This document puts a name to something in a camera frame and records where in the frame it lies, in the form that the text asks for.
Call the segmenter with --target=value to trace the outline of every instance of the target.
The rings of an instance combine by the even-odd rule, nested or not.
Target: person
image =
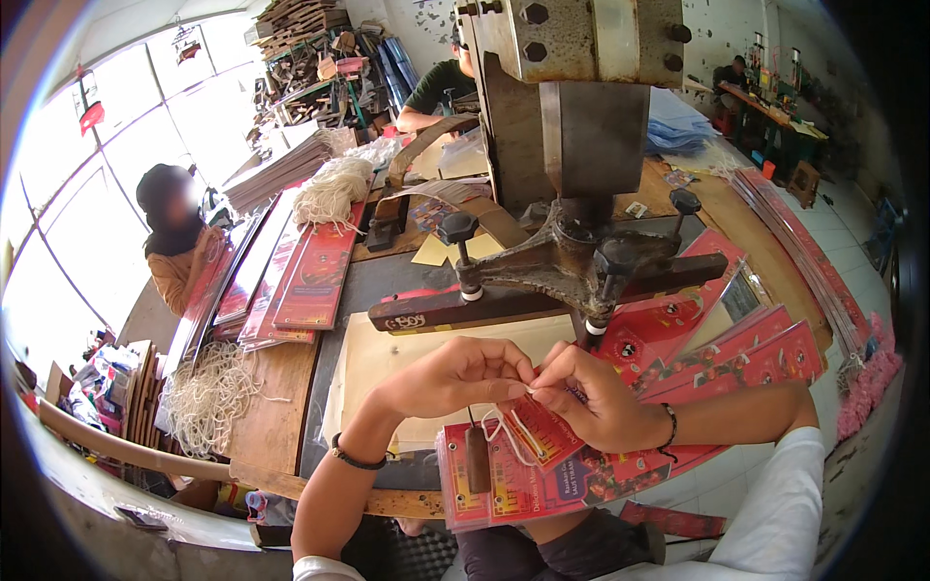
[[[449,42],[456,57],[435,65],[417,83],[417,88],[404,103],[397,115],[395,125],[401,131],[412,133],[440,121],[442,115],[434,115],[436,106],[446,99],[445,91],[452,89],[452,98],[465,97],[478,90],[474,83],[474,68],[468,45],[458,37],[458,27],[452,29]]]
[[[717,67],[713,71],[713,92],[720,98],[720,102],[729,110],[739,105],[739,99],[720,88],[720,83],[726,81],[736,85],[744,91],[749,91],[750,82],[746,78],[746,60],[742,55],[733,57],[733,62],[725,67]]]
[[[587,403],[565,387],[583,390]],[[778,442],[728,532],[707,562],[657,565],[635,546],[635,529],[589,508],[457,535],[471,581],[486,579],[806,579],[822,511],[824,447],[803,382],[744,388],[707,400],[636,401],[610,363],[557,343],[535,375],[529,358],[501,339],[456,337],[376,386],[335,439],[300,496],[291,535],[298,581],[363,581],[340,562],[385,457],[406,417],[440,417],[474,403],[502,403],[529,388],[590,447],[622,454],[674,444]]]
[[[208,262],[208,250],[219,249],[223,238],[219,227],[208,228],[200,217],[192,186],[193,177],[183,167],[158,164],[136,188],[136,201],[152,228],[145,258],[158,294],[179,317]]]

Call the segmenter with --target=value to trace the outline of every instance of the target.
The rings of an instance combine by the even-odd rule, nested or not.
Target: bracelet
[[[669,437],[669,440],[667,442],[663,443],[658,448],[656,448],[656,451],[659,452],[660,454],[668,456],[669,458],[675,461],[675,464],[678,464],[678,457],[675,454],[670,454],[669,452],[666,452],[665,450],[666,448],[671,446],[671,441],[675,439],[675,434],[678,433],[678,418],[675,417],[675,410],[671,409],[670,405],[668,405],[667,403],[660,403],[659,405],[664,407],[665,411],[669,413],[669,416],[671,416],[671,436]]]
[[[345,462],[349,466],[352,466],[353,468],[358,468],[362,470],[380,470],[384,468],[385,464],[387,464],[388,462],[387,454],[384,455],[384,457],[381,459],[380,462],[378,462],[378,464],[363,464],[362,462],[359,462],[358,460],[353,459],[351,456],[346,454],[342,450],[342,448],[339,447],[339,436],[341,435],[342,435],[342,432],[333,436],[333,456],[335,456],[336,458],[342,460],[343,462]]]

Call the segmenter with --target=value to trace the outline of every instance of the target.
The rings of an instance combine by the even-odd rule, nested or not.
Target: headscarf
[[[152,228],[145,241],[145,257],[152,253],[173,257],[196,246],[197,236],[206,226],[198,211],[192,211],[180,228],[168,224],[166,218],[172,197],[183,192],[192,179],[183,167],[165,164],[156,165],[142,176],[136,188],[136,201]]]

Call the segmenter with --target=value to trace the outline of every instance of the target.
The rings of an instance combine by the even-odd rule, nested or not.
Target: human hand
[[[204,231],[197,240],[197,246],[193,249],[193,261],[195,264],[203,266],[206,259],[207,251],[215,248],[219,241],[223,240],[225,235],[223,229],[219,226],[212,226]]]
[[[533,399],[564,418],[596,450],[614,454],[640,450],[645,447],[641,442],[652,442],[653,432],[663,425],[654,406],[636,401],[613,365],[574,345],[556,343],[540,370],[529,386]],[[582,403],[565,387],[583,392],[588,402]],[[668,428],[671,434],[671,422]]]
[[[372,391],[389,413],[447,416],[474,403],[501,403],[526,393],[536,374],[512,341],[455,337],[387,378]]]

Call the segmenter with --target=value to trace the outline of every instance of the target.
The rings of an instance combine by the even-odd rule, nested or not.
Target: press machine
[[[568,310],[588,348],[618,303],[719,278],[723,255],[676,257],[682,221],[700,209],[691,192],[671,192],[679,215],[665,234],[613,218],[615,196],[639,189],[649,87],[682,84],[691,33],[681,3],[458,0],[456,10],[498,203],[519,211],[549,201],[550,212],[528,240],[480,259],[466,246],[478,218],[447,216],[437,233],[458,245],[459,291],[378,304],[372,323],[423,332]]]

